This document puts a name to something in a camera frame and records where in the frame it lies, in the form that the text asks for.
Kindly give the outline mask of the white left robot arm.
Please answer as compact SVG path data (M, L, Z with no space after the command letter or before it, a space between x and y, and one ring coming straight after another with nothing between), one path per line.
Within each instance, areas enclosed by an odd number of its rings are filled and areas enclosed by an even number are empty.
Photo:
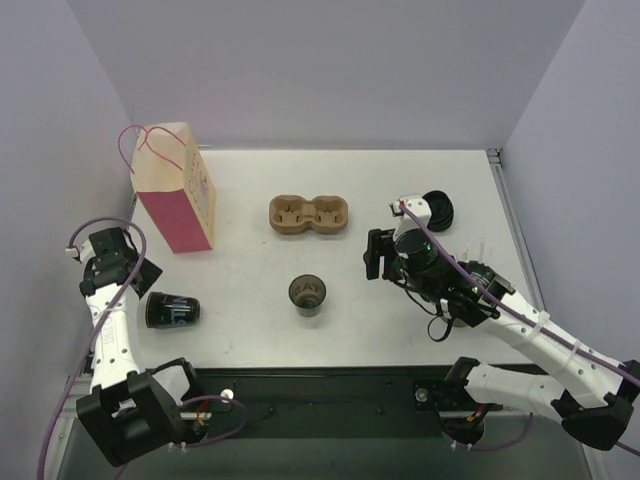
M113 227L91 234L81 248L80 292L98 334L92 342L90 392L76 402L78 418L114 467L169 443L194 444L205 426L185 420L203 386L184 358L146 369L135 352L136 318L142 297L162 271L140 259L129 233Z

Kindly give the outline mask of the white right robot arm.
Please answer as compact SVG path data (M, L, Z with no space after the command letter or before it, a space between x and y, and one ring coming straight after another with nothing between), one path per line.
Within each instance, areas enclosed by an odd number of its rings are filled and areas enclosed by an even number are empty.
M486 412L505 407L551 420L591 448L609 451L619 446L639 397L638 361L597 353L490 266L447 255L421 229L403 234L370 230L363 261L367 279L386 280L432 305L446 324L441 341L460 323L499 340L532 364L531 371L513 370L458 357L441 387L427 397L436 405L475 405L466 419L444 424L454 442L476 444Z

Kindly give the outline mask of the stack of black cup lids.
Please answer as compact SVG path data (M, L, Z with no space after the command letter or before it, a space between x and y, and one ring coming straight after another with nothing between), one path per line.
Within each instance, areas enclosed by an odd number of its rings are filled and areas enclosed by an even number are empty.
M430 231L440 233L449 229L454 220L454 206L449 196L441 190L432 190L422 198L427 202L431 217L427 223Z

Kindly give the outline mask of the black paper cup with lettering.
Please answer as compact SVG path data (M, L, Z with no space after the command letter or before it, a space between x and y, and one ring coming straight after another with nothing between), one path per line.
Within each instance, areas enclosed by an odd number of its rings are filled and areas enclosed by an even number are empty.
M147 298L144 319L150 329L174 329L194 326L200 314L201 304L193 297L152 292Z

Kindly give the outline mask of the dark cup with EAT print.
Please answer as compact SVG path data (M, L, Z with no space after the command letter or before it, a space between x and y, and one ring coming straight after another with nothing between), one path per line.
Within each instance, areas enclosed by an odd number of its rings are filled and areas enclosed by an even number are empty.
M288 297L297 313L312 317L319 313L326 299L327 288L324 281L313 274L303 274L294 278L288 287Z

